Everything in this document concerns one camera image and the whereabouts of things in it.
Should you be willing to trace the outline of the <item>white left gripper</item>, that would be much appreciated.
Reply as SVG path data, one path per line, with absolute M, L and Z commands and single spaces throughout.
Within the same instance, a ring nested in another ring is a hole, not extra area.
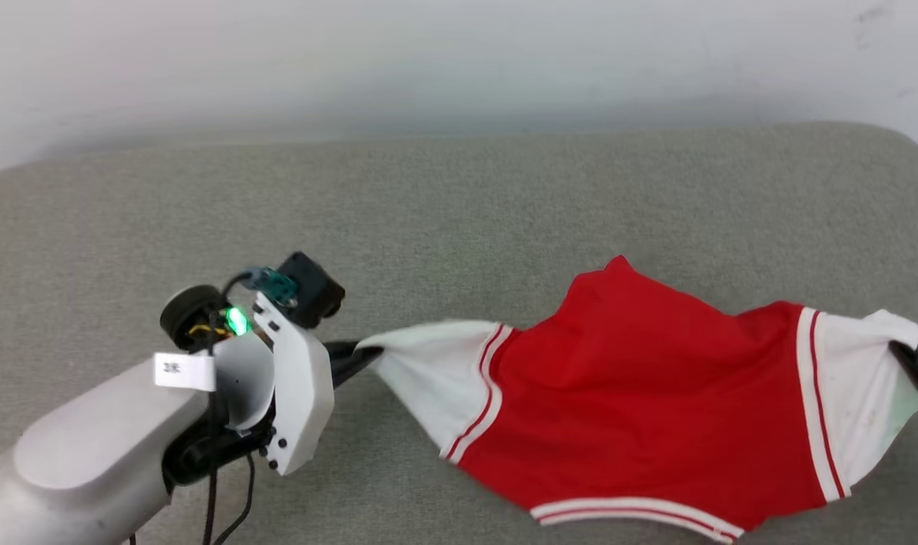
M 159 358 L 159 383 L 202 393 L 201 418 L 166 449 L 169 478 L 203 478 L 257 453 L 279 475 L 316 452 L 335 405 L 334 389 L 371 365 L 381 346 L 324 344 L 263 292 L 251 313 L 231 307 L 212 285 L 185 289 L 159 324 L 179 354 Z

